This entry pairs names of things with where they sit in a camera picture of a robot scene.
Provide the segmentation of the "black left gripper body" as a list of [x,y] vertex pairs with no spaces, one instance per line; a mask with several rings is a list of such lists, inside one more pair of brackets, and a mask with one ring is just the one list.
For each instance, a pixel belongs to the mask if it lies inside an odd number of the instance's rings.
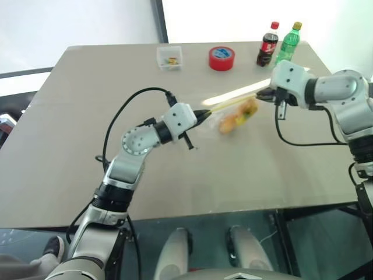
[[194,145],[192,144],[192,142],[191,142],[191,140],[190,140],[190,138],[189,138],[189,136],[188,136],[188,134],[187,134],[187,131],[188,131],[188,130],[191,130],[191,129],[195,128],[195,127],[197,127],[198,125],[199,125],[198,123],[194,124],[192,127],[188,128],[188,129],[185,129],[185,130],[183,131],[183,133],[181,133],[181,134],[178,136],[178,139],[184,139],[184,141],[186,142],[186,145],[187,145],[187,147],[188,147],[189,150],[194,149],[195,147],[194,147]]

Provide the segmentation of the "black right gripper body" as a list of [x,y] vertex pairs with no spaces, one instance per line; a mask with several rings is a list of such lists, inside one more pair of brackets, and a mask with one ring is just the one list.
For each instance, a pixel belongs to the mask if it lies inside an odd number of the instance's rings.
[[287,106],[298,106],[297,99],[286,89],[278,87],[275,90],[275,120],[285,120]]

